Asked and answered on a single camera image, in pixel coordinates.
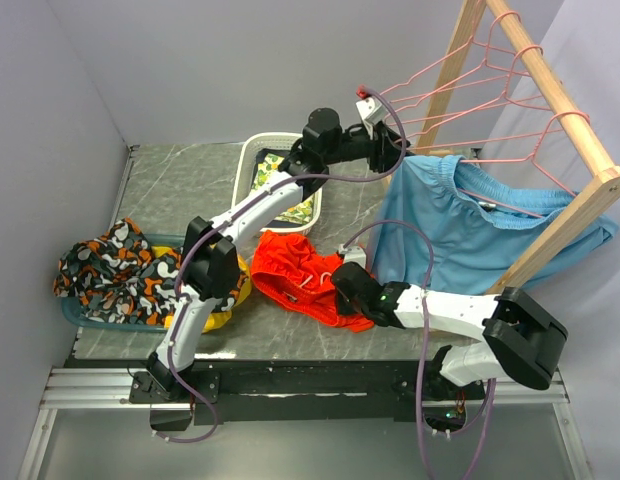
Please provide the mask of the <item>orange shorts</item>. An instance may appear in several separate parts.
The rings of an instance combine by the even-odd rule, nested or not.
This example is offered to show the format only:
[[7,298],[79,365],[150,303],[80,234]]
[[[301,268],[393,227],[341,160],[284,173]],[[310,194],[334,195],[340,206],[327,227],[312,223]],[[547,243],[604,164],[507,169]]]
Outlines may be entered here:
[[331,275],[343,264],[333,253],[319,254],[303,235],[266,231],[260,236],[251,263],[254,286],[285,310],[301,313],[332,328],[361,333],[374,323],[359,313],[337,309]]

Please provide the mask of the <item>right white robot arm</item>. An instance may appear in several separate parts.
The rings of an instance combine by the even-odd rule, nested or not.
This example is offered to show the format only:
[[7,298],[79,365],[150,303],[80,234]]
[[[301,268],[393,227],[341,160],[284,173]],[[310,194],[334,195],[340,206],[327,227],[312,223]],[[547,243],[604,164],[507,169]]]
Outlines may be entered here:
[[497,295],[427,291],[405,282],[376,281],[346,262],[331,276],[348,312],[380,327],[427,328],[469,338],[465,347],[443,347],[428,378],[430,391],[450,398],[472,382],[510,378],[547,390],[568,339],[567,329],[527,292],[513,287]]

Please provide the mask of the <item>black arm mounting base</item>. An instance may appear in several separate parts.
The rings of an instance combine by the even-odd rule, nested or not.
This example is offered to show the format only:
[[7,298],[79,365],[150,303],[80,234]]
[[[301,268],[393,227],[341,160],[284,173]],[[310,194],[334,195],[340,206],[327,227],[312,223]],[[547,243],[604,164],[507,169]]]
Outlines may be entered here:
[[457,387],[426,365],[416,386],[418,362],[380,361],[203,361],[184,378],[203,395],[194,398],[176,386],[167,393],[145,371],[135,373],[129,400],[148,405],[162,425],[184,429],[213,422],[390,418],[409,422],[415,401],[437,407],[481,401],[483,382]]

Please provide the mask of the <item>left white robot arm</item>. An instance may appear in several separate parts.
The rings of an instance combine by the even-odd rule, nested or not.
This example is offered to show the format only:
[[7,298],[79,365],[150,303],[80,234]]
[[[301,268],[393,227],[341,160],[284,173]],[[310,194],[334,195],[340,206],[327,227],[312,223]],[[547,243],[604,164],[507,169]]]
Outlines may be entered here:
[[146,362],[153,389],[164,400],[174,402],[193,393],[186,373],[209,315],[239,279],[238,250],[245,241],[319,191],[333,177],[331,165],[364,159],[380,180],[404,159],[409,142],[403,125],[389,128],[385,123],[396,112],[374,98],[357,105],[361,121],[348,129],[342,128],[335,110],[313,111],[268,181],[214,219],[197,217],[188,225],[175,280],[173,320]]

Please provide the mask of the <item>blue shorts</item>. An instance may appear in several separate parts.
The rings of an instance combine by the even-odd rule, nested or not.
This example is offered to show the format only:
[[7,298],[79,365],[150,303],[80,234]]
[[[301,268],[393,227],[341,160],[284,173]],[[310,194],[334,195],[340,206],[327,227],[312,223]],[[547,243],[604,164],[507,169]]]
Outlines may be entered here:
[[562,189],[518,189],[460,155],[408,156],[395,171],[369,239],[382,283],[487,291],[568,206]]

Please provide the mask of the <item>pink hanger holding blue shorts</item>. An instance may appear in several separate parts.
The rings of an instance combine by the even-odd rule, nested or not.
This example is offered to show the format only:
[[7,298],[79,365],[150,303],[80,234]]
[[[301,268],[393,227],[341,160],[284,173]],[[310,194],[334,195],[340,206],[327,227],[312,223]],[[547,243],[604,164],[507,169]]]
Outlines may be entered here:
[[554,185],[552,189],[513,188],[500,183],[473,162],[460,156],[446,157],[444,161],[452,169],[451,177],[443,181],[442,187],[470,212],[478,214],[497,229],[522,230],[547,225],[562,213],[577,196],[551,174],[538,160],[538,153],[552,128],[565,117],[575,116],[585,120],[587,116],[576,110],[562,115],[555,114],[538,135],[530,154],[518,159],[496,159],[496,164],[531,165],[546,176]]

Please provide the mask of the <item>yellow shorts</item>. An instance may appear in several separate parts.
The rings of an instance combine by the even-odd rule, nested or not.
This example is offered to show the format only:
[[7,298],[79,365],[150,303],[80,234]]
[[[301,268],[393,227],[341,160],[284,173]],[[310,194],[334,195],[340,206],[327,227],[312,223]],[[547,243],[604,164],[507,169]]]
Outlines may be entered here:
[[[176,303],[174,284],[181,263],[181,248],[168,246],[152,246],[154,255],[152,265],[156,268],[157,279],[160,281],[156,290],[157,295],[163,295],[167,305],[171,308]],[[252,282],[248,264],[241,256],[237,257],[240,275],[236,287],[226,299],[208,317],[203,327],[203,332],[222,328],[232,317],[235,307],[241,305],[252,291]]]

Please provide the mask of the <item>camouflage pattern shorts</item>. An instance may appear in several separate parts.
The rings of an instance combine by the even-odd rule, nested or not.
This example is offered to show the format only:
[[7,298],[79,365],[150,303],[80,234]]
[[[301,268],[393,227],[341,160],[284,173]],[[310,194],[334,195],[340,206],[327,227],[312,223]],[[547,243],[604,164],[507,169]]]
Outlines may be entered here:
[[88,324],[133,331],[168,328],[180,300],[193,300],[176,287],[182,249],[148,239],[129,218],[106,233],[74,244],[58,262],[52,291],[72,299]]

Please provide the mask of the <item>white plastic basket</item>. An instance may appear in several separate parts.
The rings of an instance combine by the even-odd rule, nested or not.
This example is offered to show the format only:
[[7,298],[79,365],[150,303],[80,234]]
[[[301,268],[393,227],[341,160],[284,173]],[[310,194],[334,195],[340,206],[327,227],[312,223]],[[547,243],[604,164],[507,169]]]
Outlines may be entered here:
[[[252,193],[252,185],[256,176],[257,156],[263,149],[288,152],[295,141],[300,138],[298,133],[266,132],[249,137],[242,146],[236,170],[231,206],[234,207]],[[313,209],[305,224],[295,224],[277,219],[260,230],[261,233],[271,230],[279,234],[298,233],[308,235],[318,222],[322,210],[323,190],[313,196]]]

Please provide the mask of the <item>wooden clothes rack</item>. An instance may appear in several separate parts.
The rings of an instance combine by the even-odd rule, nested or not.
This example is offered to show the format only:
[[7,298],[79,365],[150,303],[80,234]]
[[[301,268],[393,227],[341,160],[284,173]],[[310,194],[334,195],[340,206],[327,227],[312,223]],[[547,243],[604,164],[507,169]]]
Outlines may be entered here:
[[[526,71],[531,74],[531,80],[549,105],[550,119],[555,114],[562,115],[573,110],[581,112],[548,66],[541,47],[531,41],[519,14],[503,1],[485,2],[485,12],[492,13],[494,20],[497,16],[501,18],[496,27],[504,32],[510,41],[510,47],[519,55]],[[389,107],[396,112],[391,103]],[[399,115],[386,117],[386,123],[391,126],[398,125]],[[552,131],[556,128],[561,128],[572,142],[591,173],[591,181],[583,190],[576,191],[577,196],[565,210],[482,294],[497,294],[507,287],[522,287],[541,282],[583,260],[592,251],[610,241],[617,232],[616,224],[607,218],[606,211],[620,197],[620,165],[609,157],[591,128],[588,116],[585,120],[575,116],[565,117],[555,124]],[[408,156],[440,157],[434,152],[418,154],[413,151],[413,147],[404,159]],[[484,160],[464,159],[485,171]],[[430,278],[431,276],[426,274],[420,285],[433,290],[430,287]]]

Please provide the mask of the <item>teal plastic tray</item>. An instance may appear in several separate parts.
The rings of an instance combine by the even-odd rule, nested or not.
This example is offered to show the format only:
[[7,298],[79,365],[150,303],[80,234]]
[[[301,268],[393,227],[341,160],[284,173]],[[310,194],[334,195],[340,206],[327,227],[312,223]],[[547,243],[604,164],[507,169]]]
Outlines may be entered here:
[[[184,242],[183,235],[166,235],[166,234],[147,234],[152,247],[170,247],[181,248]],[[142,325],[142,324],[118,324],[108,322],[98,322],[90,320],[86,315],[86,309],[80,305],[78,299],[74,297],[65,297],[60,299],[61,311],[65,319],[77,327],[95,328],[110,331],[122,332],[144,332],[144,333],[163,333],[163,326]]]

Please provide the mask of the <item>aluminium rail frame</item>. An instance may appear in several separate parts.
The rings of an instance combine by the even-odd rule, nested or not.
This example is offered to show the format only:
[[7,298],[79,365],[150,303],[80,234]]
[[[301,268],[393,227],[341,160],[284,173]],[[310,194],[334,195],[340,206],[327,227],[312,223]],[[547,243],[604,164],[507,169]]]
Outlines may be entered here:
[[[57,413],[71,409],[132,409],[133,380],[122,368],[54,368],[51,370],[39,402],[39,412],[17,475],[19,479],[36,479],[45,457]],[[563,379],[557,373],[546,391],[528,389],[511,380],[496,384],[495,405],[549,404],[553,407],[572,475],[592,479],[576,418]]]

